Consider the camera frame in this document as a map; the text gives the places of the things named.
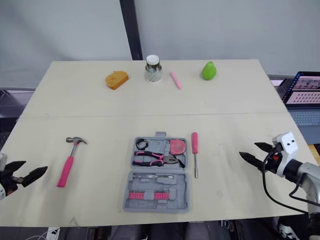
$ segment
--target hammer head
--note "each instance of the hammer head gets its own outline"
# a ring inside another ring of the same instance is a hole
[[[75,137],[67,137],[66,139],[67,143],[73,143],[73,144],[79,144],[79,143],[86,143],[85,140],[83,140],[81,137],[75,136]]]

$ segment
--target claw hammer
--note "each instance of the claw hammer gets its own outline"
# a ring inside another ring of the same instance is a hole
[[[72,164],[74,163],[74,155],[75,155],[78,144],[79,143],[87,144],[85,140],[83,140],[81,137],[78,137],[78,136],[67,137],[65,140],[67,143],[73,143],[73,148],[70,156],[67,158],[67,160],[64,163],[60,179],[58,181],[58,184],[56,185],[57,187],[60,187],[60,188],[64,188],[66,186]]]

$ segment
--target laptop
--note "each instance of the laptop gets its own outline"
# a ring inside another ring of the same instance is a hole
[[[320,72],[299,71],[282,101],[307,144],[320,144]]]

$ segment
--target laptop keyboard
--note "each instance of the laptop keyboard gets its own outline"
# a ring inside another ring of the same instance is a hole
[[[320,111],[290,111],[298,126],[320,125]]]

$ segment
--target white wall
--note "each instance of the white wall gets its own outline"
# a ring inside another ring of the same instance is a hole
[[[129,59],[119,0],[0,0],[0,88],[36,88],[51,61]]]
[[[259,59],[268,74],[320,71],[319,0],[135,0],[142,54]]]

